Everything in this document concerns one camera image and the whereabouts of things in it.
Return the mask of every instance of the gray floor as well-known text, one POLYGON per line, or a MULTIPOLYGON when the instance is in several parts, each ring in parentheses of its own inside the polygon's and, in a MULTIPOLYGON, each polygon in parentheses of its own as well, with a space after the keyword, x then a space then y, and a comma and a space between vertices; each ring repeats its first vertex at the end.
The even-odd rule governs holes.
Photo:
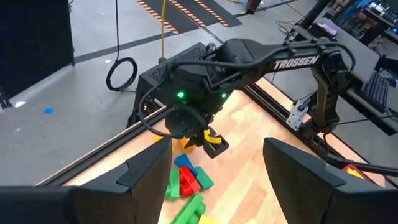
MULTIPOLYGON (((244 10, 243 6, 227 0, 216 1, 232 14, 244 10)), ((222 40, 240 37, 265 44, 281 43, 284 34, 278 31, 275 21, 295 22, 316 1, 299 0, 243 16, 239 18, 243 24, 238 27, 227 29, 215 24, 208 28, 222 40)), ((280 0, 264 2, 269 6, 280 0)), ((160 24, 135 1, 119 0, 119 8, 122 44, 160 33, 160 24)), ((116 45, 112 1, 75 1, 71 17, 76 56, 116 45)), ((166 57, 170 57, 197 42, 216 43, 216 40, 203 30, 195 30, 168 37, 165 42, 166 57)), ((134 57, 142 73, 157 63, 160 41, 123 50, 121 57, 125 56, 134 57)), ((116 54, 109 54, 64 68, 12 99, 13 103, 26 104, 0 113, 0 185, 36 184, 124 129, 134 94, 114 93, 106 88, 105 76, 115 57, 116 54), (53 113, 45 114, 45 108, 53 108, 53 113)), ((130 73, 131 67, 120 66, 113 83, 122 83, 130 73)), ((294 99, 316 88, 308 70, 280 72, 274 83, 294 99)), ((339 101, 338 112, 342 121, 361 118, 343 100, 339 101)), ((369 161, 396 164, 398 152, 394 144, 398 137, 386 136, 370 122, 339 127, 336 134, 369 161)))

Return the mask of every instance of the hazard tape stripe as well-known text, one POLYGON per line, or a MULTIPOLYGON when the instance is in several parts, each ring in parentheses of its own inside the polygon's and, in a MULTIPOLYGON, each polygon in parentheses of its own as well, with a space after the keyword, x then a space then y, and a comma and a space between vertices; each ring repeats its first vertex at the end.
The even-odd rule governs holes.
POLYGON ((204 8, 207 12, 209 12, 212 16, 214 16, 218 20, 218 22, 220 22, 223 26, 228 27, 228 24, 224 21, 224 19, 221 18, 219 15, 217 15, 217 13, 211 10, 203 2, 201 2, 200 0, 194 0, 194 1, 198 3, 202 8, 204 8))
POLYGON ((183 7, 180 3, 174 0, 169 0, 171 4, 173 4, 177 9, 182 11, 185 15, 187 15, 191 20, 195 21, 199 26, 205 27, 205 23, 201 21, 199 18, 197 18, 195 15, 192 14, 192 12, 188 11, 185 7, 183 7))
MULTIPOLYGON (((150 8, 144 1, 137 0, 138 4, 143 7, 147 12, 149 12, 150 15, 155 17, 160 23, 162 23, 162 16, 156 13, 152 8, 150 8)), ((178 31, 167 21, 163 20, 163 26, 168 28, 169 31, 171 31, 173 34, 178 34, 178 31)))

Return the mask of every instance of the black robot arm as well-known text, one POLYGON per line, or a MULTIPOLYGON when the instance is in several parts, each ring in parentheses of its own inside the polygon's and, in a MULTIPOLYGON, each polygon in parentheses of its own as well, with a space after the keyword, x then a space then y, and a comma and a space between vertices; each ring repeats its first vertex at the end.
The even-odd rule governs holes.
POLYGON ((171 134, 155 133, 190 138, 188 146, 203 145, 209 156, 215 157, 228 148, 228 143, 208 125, 234 90, 255 83, 267 73, 308 67, 318 82, 318 105, 306 128, 311 133, 329 133, 338 122, 337 96, 348 87, 354 65, 354 57, 345 46, 327 39, 282 45, 228 40, 207 51, 201 60, 169 65, 164 79, 153 90, 158 93, 154 97, 174 109, 165 119, 171 134), (351 69, 343 63, 340 49, 350 54, 351 69))

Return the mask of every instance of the yellow cable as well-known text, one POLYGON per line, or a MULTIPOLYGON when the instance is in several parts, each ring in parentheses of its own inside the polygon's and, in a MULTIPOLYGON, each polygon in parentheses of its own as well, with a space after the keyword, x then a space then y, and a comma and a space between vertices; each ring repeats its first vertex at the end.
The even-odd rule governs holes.
POLYGON ((163 0, 163 6, 162 6, 162 58, 164 58, 164 16, 166 13, 166 2, 167 0, 163 0))

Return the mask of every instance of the green block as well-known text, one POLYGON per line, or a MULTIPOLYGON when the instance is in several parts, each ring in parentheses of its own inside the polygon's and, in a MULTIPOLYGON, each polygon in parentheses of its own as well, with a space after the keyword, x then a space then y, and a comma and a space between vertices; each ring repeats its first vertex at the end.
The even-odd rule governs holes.
POLYGON ((165 199, 176 200, 178 198, 180 198, 180 170, 172 169, 170 171, 170 179, 167 186, 165 199))
POLYGON ((206 210, 206 205, 202 201, 203 197, 200 194, 190 197, 171 224, 191 224, 195 220, 199 220, 198 217, 206 210))
POLYGON ((201 167, 195 167, 195 170, 197 170, 198 172, 196 179, 201 186, 200 191, 207 190, 214 185, 214 182, 210 179, 210 177, 201 167))

